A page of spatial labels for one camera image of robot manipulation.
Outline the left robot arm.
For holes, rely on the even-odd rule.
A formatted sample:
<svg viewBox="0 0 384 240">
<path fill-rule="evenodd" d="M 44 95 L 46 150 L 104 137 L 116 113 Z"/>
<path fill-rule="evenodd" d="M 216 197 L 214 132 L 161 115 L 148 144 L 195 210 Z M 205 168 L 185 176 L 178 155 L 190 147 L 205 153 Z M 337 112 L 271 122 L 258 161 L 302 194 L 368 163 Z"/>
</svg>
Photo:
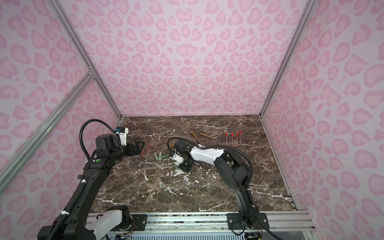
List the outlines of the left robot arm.
<svg viewBox="0 0 384 240">
<path fill-rule="evenodd" d="M 101 240 L 112 230 L 132 231 L 136 224 L 126 205 L 111 207 L 88 224 L 90 209 L 112 168 L 125 157 L 142 153 L 145 142 L 122 145 L 111 134 L 96 138 L 96 149 L 81 174 L 81 181 L 68 204 L 49 226 L 38 233 L 39 240 Z"/>
</svg>

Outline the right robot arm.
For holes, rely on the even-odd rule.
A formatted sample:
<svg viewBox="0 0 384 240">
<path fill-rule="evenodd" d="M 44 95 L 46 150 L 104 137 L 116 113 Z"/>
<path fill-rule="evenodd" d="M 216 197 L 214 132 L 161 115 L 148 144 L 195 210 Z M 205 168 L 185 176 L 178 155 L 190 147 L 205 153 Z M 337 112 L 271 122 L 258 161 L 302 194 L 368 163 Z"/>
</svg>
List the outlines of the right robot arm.
<svg viewBox="0 0 384 240">
<path fill-rule="evenodd" d="M 180 170 L 188 173 L 198 162 L 216 167 L 223 182 L 235 192 L 241 224 L 245 229 L 253 229 L 259 225 L 260 210 L 254 203 L 250 189 L 254 169 L 252 161 L 245 153 L 232 146 L 204 147 L 177 137 L 169 140 L 176 140 L 173 146 L 167 143 L 167 147 Z"/>
</svg>

